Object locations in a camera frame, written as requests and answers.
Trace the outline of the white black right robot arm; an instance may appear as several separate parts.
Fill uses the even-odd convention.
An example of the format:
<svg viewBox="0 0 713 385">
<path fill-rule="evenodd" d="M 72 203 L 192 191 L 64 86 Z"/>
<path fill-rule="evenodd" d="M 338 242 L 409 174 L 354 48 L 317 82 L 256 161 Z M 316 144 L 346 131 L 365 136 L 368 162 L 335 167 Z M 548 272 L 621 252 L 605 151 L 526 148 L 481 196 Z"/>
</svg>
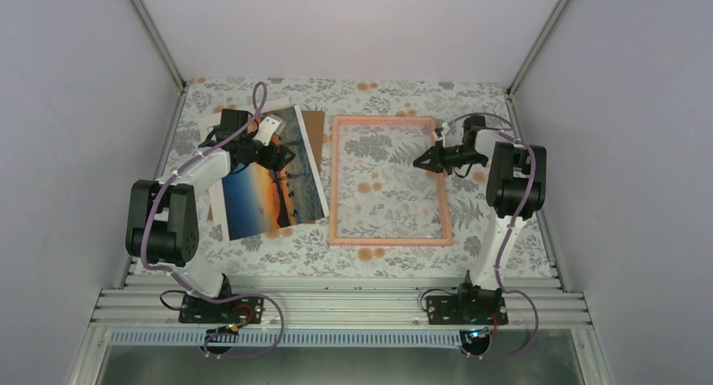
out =
<svg viewBox="0 0 713 385">
<path fill-rule="evenodd" d="M 486 313 L 504 307 L 505 287 L 501 270 L 528 220 L 542 209 L 547 191 L 547 151 L 516 139 L 508 120 L 502 127 L 489 127 L 490 113 L 468 113 L 462 122 L 462 141 L 445 144 L 451 123 L 435 128 L 435 144 L 418 156 L 413 165 L 424 171 L 451 175 L 457 169 L 486 166 L 489 174 L 485 198 L 490 208 L 489 226 L 474 266 L 467 270 L 456 294 L 457 317 L 477 323 Z"/>
</svg>

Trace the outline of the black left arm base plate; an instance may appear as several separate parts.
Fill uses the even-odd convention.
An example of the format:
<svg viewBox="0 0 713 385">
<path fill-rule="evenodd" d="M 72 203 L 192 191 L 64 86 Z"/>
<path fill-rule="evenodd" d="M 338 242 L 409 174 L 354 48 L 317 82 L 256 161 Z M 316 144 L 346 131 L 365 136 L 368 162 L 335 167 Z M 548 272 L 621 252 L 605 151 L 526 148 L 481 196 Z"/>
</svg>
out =
<svg viewBox="0 0 713 385">
<path fill-rule="evenodd" d="M 228 303 L 210 303 L 185 296 L 178 315 L 182 324 L 260 324 L 264 309 L 262 298 L 239 298 Z"/>
</svg>

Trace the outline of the sunset photo print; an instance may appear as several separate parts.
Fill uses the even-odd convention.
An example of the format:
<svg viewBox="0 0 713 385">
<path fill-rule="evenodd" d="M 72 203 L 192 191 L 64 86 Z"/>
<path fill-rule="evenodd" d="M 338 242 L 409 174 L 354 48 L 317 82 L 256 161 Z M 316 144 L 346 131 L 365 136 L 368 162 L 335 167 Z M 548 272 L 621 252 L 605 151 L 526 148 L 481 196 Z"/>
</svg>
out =
<svg viewBox="0 0 713 385">
<path fill-rule="evenodd" d="M 258 124 L 267 115 L 281 118 L 285 126 L 272 142 L 287 145 L 296 154 L 280 172 L 252 163 L 234 168 L 220 181 L 226 212 L 225 241 L 242 240 L 255 235 L 299 224 L 312 224 L 330 211 L 320 180 L 320 161 L 313 157 L 301 113 L 291 108 L 263 112 L 237 139 L 254 139 Z"/>
</svg>

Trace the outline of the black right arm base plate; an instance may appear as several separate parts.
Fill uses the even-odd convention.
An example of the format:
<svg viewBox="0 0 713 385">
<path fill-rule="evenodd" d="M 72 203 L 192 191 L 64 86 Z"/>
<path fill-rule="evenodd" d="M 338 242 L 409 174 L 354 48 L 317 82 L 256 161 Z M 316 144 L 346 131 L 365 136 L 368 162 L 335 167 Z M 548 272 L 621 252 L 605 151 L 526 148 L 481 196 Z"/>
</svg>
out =
<svg viewBox="0 0 713 385">
<path fill-rule="evenodd" d="M 457 295 L 428 295 L 426 315 L 431 325 L 507 325 L 510 320 L 504 298 L 497 293 L 480 293 L 475 298 Z"/>
</svg>

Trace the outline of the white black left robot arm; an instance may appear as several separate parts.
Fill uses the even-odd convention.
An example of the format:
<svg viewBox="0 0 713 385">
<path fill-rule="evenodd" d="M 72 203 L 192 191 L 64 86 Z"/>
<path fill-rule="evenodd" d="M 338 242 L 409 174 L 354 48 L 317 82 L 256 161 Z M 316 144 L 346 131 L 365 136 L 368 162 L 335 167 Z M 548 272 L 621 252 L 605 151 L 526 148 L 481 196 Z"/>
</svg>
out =
<svg viewBox="0 0 713 385">
<path fill-rule="evenodd" d="M 196 199 L 240 166 L 281 171 L 295 157 L 274 141 L 284 126 L 278 116 L 225 109 L 196 155 L 158 180 L 136 181 L 130 190 L 127 252 L 146 270 L 172 277 L 201 298 L 201 311 L 214 322 L 228 319 L 235 301 L 224 292 L 225 275 L 198 252 Z"/>
</svg>

